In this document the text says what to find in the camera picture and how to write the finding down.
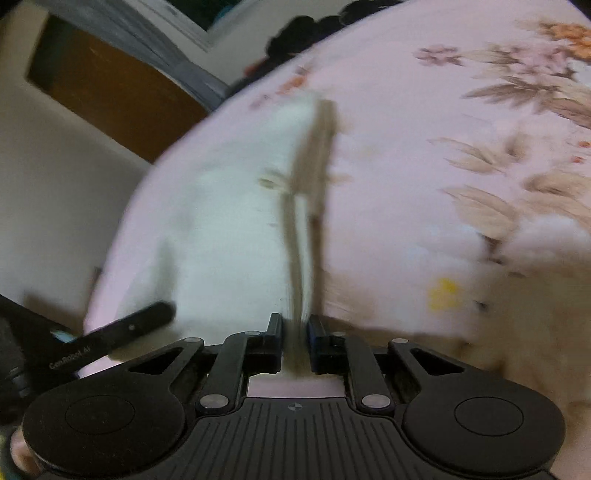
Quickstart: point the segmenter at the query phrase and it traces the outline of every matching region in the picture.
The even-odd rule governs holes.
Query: circular pad
[[[564,440],[560,410],[533,390],[484,372],[425,382],[402,426],[426,456],[456,472],[523,475],[551,461]]]
[[[509,435],[523,424],[523,414],[511,402],[495,397],[470,398],[456,407],[456,420],[472,433]]]
[[[46,392],[25,413],[25,441],[41,463],[70,476],[140,471],[174,447],[185,425],[183,406],[158,377],[97,374]]]
[[[103,435],[124,428],[134,415],[135,409],[128,401],[100,395],[74,403],[66,412],[66,421],[77,432]]]

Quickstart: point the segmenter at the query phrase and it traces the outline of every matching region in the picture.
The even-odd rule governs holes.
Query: black fabric
[[[256,71],[250,74],[247,77],[244,77],[241,80],[238,80],[234,84],[230,85],[230,88],[226,91],[226,98],[230,98],[231,96],[236,95],[241,90],[248,87],[251,83],[256,82],[257,80],[262,79],[268,73],[271,73],[275,70],[278,66],[282,65],[283,63],[287,62],[287,60],[291,59],[291,56],[284,56],[284,57],[276,57],[274,59],[266,59],[263,63],[261,63]]]
[[[373,0],[357,0],[344,7],[339,17],[343,25],[351,25],[379,11],[379,5]]]
[[[374,0],[374,2],[377,4],[378,7],[386,8],[401,4],[402,0]]]
[[[267,44],[270,58],[298,54],[312,46],[316,22],[312,17],[295,17]]]
[[[0,1],[0,18],[4,18],[21,0],[1,0]]]
[[[314,36],[314,43],[324,40],[330,37],[333,33],[337,33],[339,30],[344,28],[340,22],[338,15],[331,15],[318,20],[316,24],[316,35]]]
[[[315,22],[312,17],[293,18],[267,44],[267,58],[254,72],[238,80],[226,92],[226,98],[236,95],[251,83],[262,79],[279,65],[314,43],[330,37],[347,25],[379,12],[382,8],[402,3],[401,0],[356,0],[344,7],[339,15],[324,17]]]

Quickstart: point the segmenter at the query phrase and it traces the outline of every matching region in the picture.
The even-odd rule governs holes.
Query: yellow flower print
[[[462,289],[451,278],[438,278],[429,289],[429,308],[434,312],[444,312],[458,308],[462,303]]]

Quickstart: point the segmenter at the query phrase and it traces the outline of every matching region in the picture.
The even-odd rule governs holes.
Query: white cloth
[[[206,122],[181,140],[136,192],[86,326],[159,300],[176,305],[172,324],[117,351],[119,359],[186,336],[211,345],[265,330],[274,312],[298,336],[313,288],[308,218],[333,118],[330,102],[303,93],[243,119],[232,133],[219,135],[216,122]],[[218,141],[208,145],[210,135]]]

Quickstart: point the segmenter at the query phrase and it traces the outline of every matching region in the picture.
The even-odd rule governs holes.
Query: white wall
[[[149,165],[24,80],[45,18],[24,2],[0,43],[0,294],[82,314]]]
[[[309,15],[319,20],[336,15],[352,0],[259,0],[224,37],[208,51],[204,51],[181,32],[138,0],[127,0],[148,18],[187,57],[200,67],[231,84],[242,77],[243,69],[265,56],[267,41],[276,35],[289,20],[298,15]]]

